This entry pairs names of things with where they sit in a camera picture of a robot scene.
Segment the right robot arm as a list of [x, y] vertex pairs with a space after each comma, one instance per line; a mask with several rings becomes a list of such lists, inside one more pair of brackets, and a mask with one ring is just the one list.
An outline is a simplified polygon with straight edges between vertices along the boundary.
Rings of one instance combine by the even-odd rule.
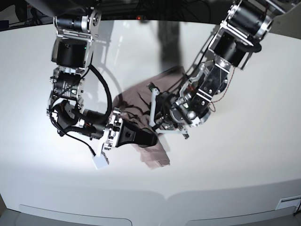
[[[47, 115], [60, 136], [70, 137], [76, 132], [89, 139], [103, 138], [103, 150], [125, 144], [155, 146], [158, 138], [153, 132], [121, 118], [120, 110], [112, 106], [107, 82], [92, 64], [101, 16], [97, 0], [71, 0], [54, 14], [56, 40], [52, 61], [57, 67], [50, 78], [52, 90]], [[84, 108], [83, 85], [89, 72], [103, 85], [107, 99], [105, 113]]]

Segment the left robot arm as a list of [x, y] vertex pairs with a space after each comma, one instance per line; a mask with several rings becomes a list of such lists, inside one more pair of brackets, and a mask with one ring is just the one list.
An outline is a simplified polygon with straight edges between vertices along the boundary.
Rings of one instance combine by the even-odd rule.
[[210, 40], [205, 53], [211, 61], [200, 61], [172, 91], [154, 85], [149, 126], [158, 134], [180, 133], [204, 124], [211, 114], [213, 97], [228, 87], [228, 74], [244, 69], [252, 54], [261, 51], [261, 41], [277, 16], [300, 5], [298, 0], [235, 0]]

